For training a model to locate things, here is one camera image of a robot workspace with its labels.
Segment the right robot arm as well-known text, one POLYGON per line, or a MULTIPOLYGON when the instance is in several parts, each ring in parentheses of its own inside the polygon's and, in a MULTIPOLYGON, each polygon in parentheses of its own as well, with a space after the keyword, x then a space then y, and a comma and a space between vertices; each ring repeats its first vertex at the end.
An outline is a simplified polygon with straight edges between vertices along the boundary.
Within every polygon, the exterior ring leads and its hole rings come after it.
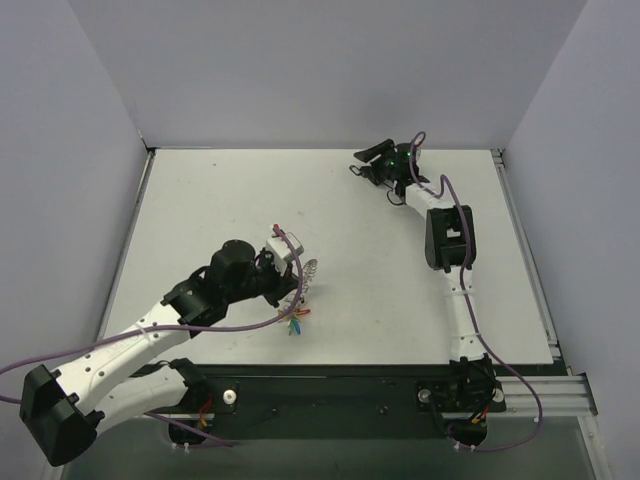
POLYGON ((402 205, 423 218, 426 263, 438 275, 445 299, 453 400, 460 407, 472 401, 489 403, 497 384, 474 310, 471 277, 477 249, 473 212, 460 202, 446 175, 439 177, 435 187, 420 174, 418 160, 425 138, 421 132, 408 143, 387 139, 358 151, 353 157, 361 165, 352 165, 350 170, 375 186, 386 186, 402 205))

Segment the aluminium frame rail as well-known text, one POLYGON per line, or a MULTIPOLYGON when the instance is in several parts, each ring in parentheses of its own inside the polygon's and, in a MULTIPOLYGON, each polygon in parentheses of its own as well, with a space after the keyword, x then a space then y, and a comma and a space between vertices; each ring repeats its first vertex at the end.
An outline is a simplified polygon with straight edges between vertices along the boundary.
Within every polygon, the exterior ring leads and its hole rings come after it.
MULTIPOLYGON (((496 417, 538 416, 538 404, 530 389, 516 377, 500 377, 503 389, 502 411, 496 417)), ((596 416, 598 407, 585 374, 572 376, 534 376, 526 378, 537 394, 544 418, 596 416)))

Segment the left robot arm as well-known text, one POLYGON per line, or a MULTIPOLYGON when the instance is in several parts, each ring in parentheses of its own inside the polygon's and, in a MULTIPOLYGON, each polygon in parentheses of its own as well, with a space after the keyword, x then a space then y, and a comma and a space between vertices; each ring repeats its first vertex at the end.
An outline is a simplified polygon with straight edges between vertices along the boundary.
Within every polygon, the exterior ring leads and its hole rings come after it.
POLYGON ((188 359, 137 371, 204 332, 220 331, 231 305, 257 297, 278 307, 302 295, 302 243, 275 230, 261 250, 229 240, 209 264, 175 285, 137 322, 81 350, 54 369, 39 365, 24 378, 19 416, 52 466, 84 453, 115 425, 156 409, 207 413, 219 399, 188 359))

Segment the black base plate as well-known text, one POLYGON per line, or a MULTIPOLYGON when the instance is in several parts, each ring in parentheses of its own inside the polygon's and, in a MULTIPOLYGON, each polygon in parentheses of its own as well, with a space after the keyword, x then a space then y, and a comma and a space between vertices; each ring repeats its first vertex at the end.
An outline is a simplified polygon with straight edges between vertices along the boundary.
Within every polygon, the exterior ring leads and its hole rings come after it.
POLYGON ((500 382, 444 365, 202 365, 205 417, 225 440, 441 438, 506 410, 500 382))

